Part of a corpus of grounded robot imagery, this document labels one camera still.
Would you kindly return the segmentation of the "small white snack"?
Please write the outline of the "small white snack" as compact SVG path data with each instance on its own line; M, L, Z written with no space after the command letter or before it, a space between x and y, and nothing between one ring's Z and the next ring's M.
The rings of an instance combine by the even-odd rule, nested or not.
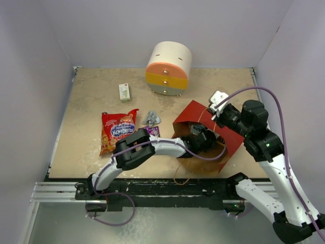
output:
M200 123L192 123L189 124L190 132L194 135L199 135L201 132L203 132L206 127Z

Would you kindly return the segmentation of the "red brown paper bag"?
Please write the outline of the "red brown paper bag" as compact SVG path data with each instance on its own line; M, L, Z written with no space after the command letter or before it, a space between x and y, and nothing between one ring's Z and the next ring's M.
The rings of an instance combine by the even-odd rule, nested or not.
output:
M191 152L200 156L186 152L178 159L191 176L217 176L244 141L211 118L204 105L192 100L173 122L173 138L180 137Z

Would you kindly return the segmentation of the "silver foil snack packet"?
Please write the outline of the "silver foil snack packet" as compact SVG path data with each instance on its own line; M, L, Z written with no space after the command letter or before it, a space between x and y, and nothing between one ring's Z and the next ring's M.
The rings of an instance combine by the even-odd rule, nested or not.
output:
M161 123L161 118L153 110L150 110L142 121L143 125L148 125L149 127L153 127L154 125L160 123Z

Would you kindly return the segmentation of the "red candy snack bag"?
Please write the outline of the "red candy snack bag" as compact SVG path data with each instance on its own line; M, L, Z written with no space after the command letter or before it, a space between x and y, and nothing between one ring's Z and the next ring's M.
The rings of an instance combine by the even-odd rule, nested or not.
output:
M133 109L129 113L102 113L100 156L112 153L119 140L135 132L138 111Z

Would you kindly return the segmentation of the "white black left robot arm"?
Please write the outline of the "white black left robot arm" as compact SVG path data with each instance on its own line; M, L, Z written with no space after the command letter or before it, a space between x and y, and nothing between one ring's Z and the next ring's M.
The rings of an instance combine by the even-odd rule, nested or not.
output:
M200 158L199 153L213 149L216 141L217 136L209 129L197 135L172 139L155 137L140 129L116 143L106 165L87 178L86 192L92 199L100 199L117 176L124 171L139 167L152 156Z

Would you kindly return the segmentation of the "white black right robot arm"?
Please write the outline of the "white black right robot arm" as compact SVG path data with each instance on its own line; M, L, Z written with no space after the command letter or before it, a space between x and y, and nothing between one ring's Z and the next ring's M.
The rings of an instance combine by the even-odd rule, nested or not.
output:
M293 173L286 165L281 139L268 129L268 112L260 101L248 100L239 111L232 104L210 101L212 120L243 136L246 151L263 168L278 195L278 200L259 189L246 175L228 178L226 194L248 200L272 223L283 243L299 243L324 228L324 214L308 200Z

